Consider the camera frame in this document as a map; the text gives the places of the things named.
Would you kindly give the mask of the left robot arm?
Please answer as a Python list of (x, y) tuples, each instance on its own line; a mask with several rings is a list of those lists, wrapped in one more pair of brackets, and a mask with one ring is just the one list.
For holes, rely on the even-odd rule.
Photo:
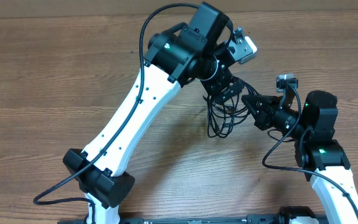
[(229, 71), (257, 53), (241, 28), (212, 5), (196, 6), (190, 22), (155, 34), (140, 46), (140, 70), (128, 95), (104, 129), (83, 149), (70, 149), (63, 163), (88, 203), (86, 223), (119, 223), (119, 204), (134, 185), (126, 171), (134, 149), (161, 109), (181, 89), (199, 80), (209, 105), (221, 105), (242, 90)]

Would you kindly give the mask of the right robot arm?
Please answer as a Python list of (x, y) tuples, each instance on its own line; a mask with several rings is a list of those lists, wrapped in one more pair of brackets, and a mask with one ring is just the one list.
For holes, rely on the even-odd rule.
[(277, 145), (266, 153), (263, 166), (303, 173), (329, 223), (358, 223), (358, 194), (351, 164), (343, 147), (334, 139), (338, 115), (336, 96), (326, 91), (312, 91), (305, 103), (298, 105), (298, 111), (291, 108), (294, 100), (300, 100), (294, 88), (284, 89), (282, 96), (242, 96), (257, 128), (262, 131), (275, 128), (284, 138), (291, 137), (295, 141), (296, 167), (266, 163)]

